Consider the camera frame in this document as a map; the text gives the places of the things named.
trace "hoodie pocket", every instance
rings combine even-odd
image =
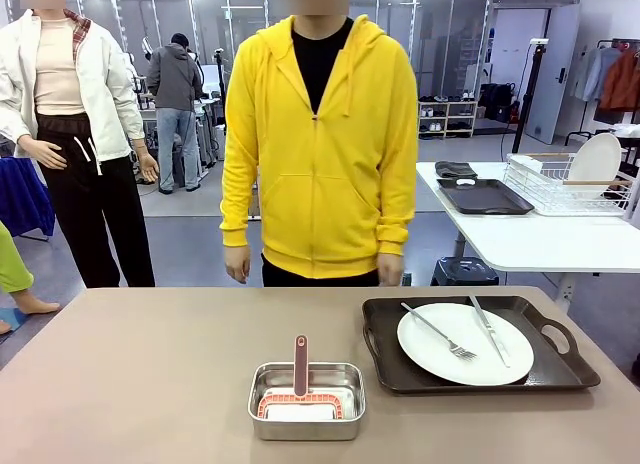
[[[378,252],[380,211],[346,179],[320,177],[314,194],[314,258],[345,262]]]
[[[311,258],[311,176],[280,176],[262,193],[265,246],[290,257]]]

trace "brown table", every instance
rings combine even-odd
[[[521,295],[567,325],[602,384],[578,393],[394,397],[378,384],[361,305],[377,296]],[[353,442],[262,442],[256,367],[310,357],[362,370]],[[613,464],[637,462],[640,395],[540,290],[121,289],[75,299],[0,372],[0,462]]]

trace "pink handle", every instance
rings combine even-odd
[[[307,336],[296,337],[296,351],[293,361],[293,392],[304,397],[309,391],[309,348]]]

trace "beige shirt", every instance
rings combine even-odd
[[[73,29],[71,19],[42,21],[34,96],[39,114],[55,116],[85,112],[73,62]]]

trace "plaid lining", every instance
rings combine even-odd
[[[76,23],[76,26],[73,29],[73,62],[75,63],[78,58],[78,48],[80,47],[80,44],[82,44],[82,41],[87,37],[87,33],[91,27],[91,21],[79,16],[69,9],[64,10],[64,15]]]

